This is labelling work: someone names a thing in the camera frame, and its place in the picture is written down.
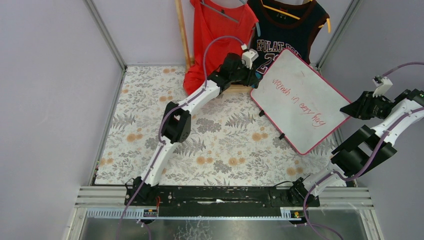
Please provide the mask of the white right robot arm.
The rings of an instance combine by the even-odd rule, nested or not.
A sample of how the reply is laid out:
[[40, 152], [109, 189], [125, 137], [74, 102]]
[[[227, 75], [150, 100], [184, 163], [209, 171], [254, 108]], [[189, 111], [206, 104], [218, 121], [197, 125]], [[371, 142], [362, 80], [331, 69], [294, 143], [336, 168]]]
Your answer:
[[319, 172], [299, 178], [287, 191], [293, 206], [310, 205], [326, 187], [337, 181], [351, 182], [391, 158], [401, 133], [424, 117], [424, 92], [405, 90], [393, 101], [364, 91], [358, 100], [342, 107], [342, 113], [360, 120], [381, 119], [376, 126], [363, 125], [332, 151], [330, 162]]

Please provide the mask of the pink framed whiteboard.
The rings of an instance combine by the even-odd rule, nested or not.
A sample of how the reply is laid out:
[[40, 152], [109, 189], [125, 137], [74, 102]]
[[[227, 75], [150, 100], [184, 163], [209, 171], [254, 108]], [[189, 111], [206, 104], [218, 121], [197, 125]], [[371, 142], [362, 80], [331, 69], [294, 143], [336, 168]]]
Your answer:
[[350, 118], [340, 111], [350, 101], [288, 49], [279, 54], [250, 96], [301, 155]]

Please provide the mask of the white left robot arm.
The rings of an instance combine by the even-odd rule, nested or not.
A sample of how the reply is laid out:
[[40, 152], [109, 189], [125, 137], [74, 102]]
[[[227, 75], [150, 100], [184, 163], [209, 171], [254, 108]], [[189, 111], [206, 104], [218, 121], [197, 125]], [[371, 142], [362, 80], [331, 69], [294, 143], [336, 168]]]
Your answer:
[[201, 87], [184, 100], [167, 104], [159, 126], [157, 148], [141, 178], [142, 187], [155, 187], [159, 184], [162, 171], [173, 152], [191, 133], [193, 114], [221, 95], [232, 83], [243, 86], [259, 83], [260, 79], [255, 74], [255, 60], [258, 57], [259, 54], [253, 49], [241, 55], [227, 54], [223, 63], [206, 77]]

